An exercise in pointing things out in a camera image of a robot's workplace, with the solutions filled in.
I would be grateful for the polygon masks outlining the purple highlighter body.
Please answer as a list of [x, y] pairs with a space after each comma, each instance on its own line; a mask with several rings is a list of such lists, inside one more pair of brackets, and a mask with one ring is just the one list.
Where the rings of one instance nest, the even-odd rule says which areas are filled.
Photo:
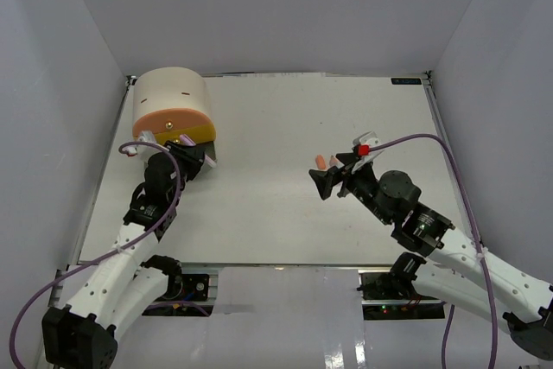
[[187, 150], [192, 150], [196, 154], [202, 154], [204, 160], [204, 151], [200, 147], [202, 143], [196, 143], [190, 136], [187, 134], [179, 135], [180, 144], [182, 144]]

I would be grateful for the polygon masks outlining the grey-green bottom drawer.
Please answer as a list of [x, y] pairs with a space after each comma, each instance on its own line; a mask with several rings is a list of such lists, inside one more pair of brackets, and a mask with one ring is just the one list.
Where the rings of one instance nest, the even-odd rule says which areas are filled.
[[204, 163], [211, 169], [217, 167], [217, 156], [214, 141], [202, 143], [200, 147], [204, 151]]

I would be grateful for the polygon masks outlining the orange top drawer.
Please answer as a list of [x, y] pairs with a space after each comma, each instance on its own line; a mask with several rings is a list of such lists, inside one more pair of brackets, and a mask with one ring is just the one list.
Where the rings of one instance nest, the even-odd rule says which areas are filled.
[[194, 128], [199, 128], [199, 134], [207, 136], [207, 140], [213, 140], [216, 137], [216, 130], [211, 118], [201, 111], [189, 108], [173, 108], [150, 112], [134, 122], [132, 134], [137, 137], [144, 130], [160, 134]]

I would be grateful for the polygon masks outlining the yellow drawer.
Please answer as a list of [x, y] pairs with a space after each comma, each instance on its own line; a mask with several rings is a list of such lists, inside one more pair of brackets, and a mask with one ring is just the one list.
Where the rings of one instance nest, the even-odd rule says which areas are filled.
[[188, 136], [196, 144], [213, 142], [216, 139], [216, 130], [212, 124], [204, 124], [195, 127], [155, 133], [159, 144], [167, 141], [180, 143], [181, 135]]

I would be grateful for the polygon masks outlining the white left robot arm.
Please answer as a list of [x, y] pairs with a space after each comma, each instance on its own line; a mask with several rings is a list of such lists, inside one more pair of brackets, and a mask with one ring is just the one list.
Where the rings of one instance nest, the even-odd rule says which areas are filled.
[[60, 368], [109, 368], [118, 343], [133, 322], [159, 298], [181, 293], [180, 263], [154, 254], [176, 217], [188, 181], [199, 174], [206, 154], [199, 145], [152, 144], [143, 181], [130, 197], [128, 211], [110, 255], [90, 262], [83, 286], [41, 321], [46, 361]]

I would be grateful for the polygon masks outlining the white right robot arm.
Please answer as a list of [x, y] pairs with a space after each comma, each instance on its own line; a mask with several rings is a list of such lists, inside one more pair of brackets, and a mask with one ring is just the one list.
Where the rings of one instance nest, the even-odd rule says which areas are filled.
[[452, 221], [420, 202], [421, 190], [398, 170], [375, 176], [372, 161], [343, 153], [342, 167], [309, 170], [323, 200], [335, 186], [354, 196], [405, 252], [382, 282], [360, 290], [380, 289], [408, 299], [430, 296], [490, 322], [509, 334], [527, 353], [552, 359], [552, 286], [476, 247]]

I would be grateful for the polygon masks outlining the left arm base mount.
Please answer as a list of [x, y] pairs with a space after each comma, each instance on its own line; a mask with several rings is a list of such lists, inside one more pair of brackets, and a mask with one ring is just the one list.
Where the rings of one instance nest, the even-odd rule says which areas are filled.
[[208, 274], [180, 274], [168, 291], [144, 311], [144, 316], [208, 317], [213, 311], [209, 304], [210, 276]]

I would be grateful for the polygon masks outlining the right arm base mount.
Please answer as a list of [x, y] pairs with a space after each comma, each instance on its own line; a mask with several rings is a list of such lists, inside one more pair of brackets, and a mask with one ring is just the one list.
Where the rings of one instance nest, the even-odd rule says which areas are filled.
[[422, 321], [445, 318], [445, 303], [429, 296], [394, 287], [389, 272], [359, 274], [365, 321]]

